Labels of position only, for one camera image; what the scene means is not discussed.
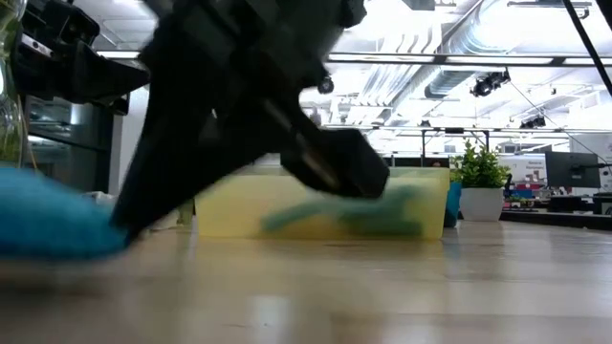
wooden tabletop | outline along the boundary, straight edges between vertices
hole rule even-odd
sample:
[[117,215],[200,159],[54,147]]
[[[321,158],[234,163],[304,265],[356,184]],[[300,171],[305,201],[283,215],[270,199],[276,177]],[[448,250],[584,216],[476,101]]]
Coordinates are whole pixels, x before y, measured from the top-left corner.
[[163,231],[81,266],[0,263],[2,343],[610,343],[612,237],[461,224],[444,240]]

black cable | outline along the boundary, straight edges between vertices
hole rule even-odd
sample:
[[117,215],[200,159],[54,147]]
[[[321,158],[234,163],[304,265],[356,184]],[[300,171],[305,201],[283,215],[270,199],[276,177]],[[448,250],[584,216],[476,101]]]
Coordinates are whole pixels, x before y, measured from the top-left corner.
[[[556,128],[558,130],[561,131],[561,133],[567,135],[568,138],[570,138],[570,140],[574,140],[577,144],[581,145],[582,148],[586,149],[587,151],[589,151],[591,154],[595,154],[597,156],[598,159],[602,160],[604,163],[609,164],[609,162],[604,159],[601,155],[595,153],[591,148],[587,147],[586,144],[580,142],[578,139],[576,139],[574,136],[572,136],[570,133],[566,132],[564,128],[561,128],[558,124],[556,124],[551,118],[549,118],[548,116],[546,116],[546,114],[544,114],[543,111],[541,111],[527,96],[525,96],[525,94],[518,89],[518,87],[516,87],[516,85],[514,85],[513,82],[510,81],[510,84],[513,85],[514,89],[523,96],[523,98],[525,98],[525,100],[527,100],[536,111],[538,111],[540,113],[541,116],[543,116],[544,118],[546,118],[549,122],[551,122],[551,124],[555,125]],[[608,170],[610,171],[610,174],[612,174],[612,167],[607,166]]]
[[582,23],[580,22],[580,18],[578,17],[578,14],[576,13],[576,9],[574,9],[574,5],[572,5],[572,2],[570,0],[563,0],[563,5],[565,5],[565,9],[569,13],[570,18],[572,19],[572,22],[574,23],[574,27],[576,28],[576,31],[578,31],[578,35],[580,36],[580,39],[582,40],[582,43],[584,44],[584,48],[586,48],[586,51],[589,53],[589,55],[593,59],[593,63],[595,64],[597,71],[600,73],[601,80],[605,84],[605,88],[608,90],[608,93],[610,94],[610,96],[612,96],[612,81],[610,81],[610,76],[608,76],[608,73],[605,70],[605,67],[603,67],[603,63],[601,63],[600,56],[597,54],[597,51],[595,50],[595,47],[593,46],[593,42],[591,42],[589,35],[586,33],[586,30],[582,26]]

yellow container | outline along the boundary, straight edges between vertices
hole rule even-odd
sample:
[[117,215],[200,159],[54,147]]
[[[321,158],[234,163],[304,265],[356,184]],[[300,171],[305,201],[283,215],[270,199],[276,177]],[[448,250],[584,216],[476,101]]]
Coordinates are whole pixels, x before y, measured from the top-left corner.
[[262,239],[439,239],[448,194],[444,168],[393,168],[383,197],[315,192],[278,167],[254,167],[196,200],[200,235]]

blue pot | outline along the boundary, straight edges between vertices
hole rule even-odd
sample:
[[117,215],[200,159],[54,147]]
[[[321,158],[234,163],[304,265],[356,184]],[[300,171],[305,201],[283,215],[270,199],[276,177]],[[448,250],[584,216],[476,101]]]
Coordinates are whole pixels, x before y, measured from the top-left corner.
[[459,200],[461,200],[461,183],[451,183],[447,196],[447,209],[444,214],[444,227],[457,226],[459,216]]

glass bottle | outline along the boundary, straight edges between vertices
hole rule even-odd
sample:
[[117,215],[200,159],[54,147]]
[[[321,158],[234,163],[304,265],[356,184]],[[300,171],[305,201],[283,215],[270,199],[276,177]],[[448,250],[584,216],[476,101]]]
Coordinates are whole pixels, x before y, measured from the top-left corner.
[[24,118],[11,72],[11,52],[27,0],[0,0],[0,165],[19,167]]

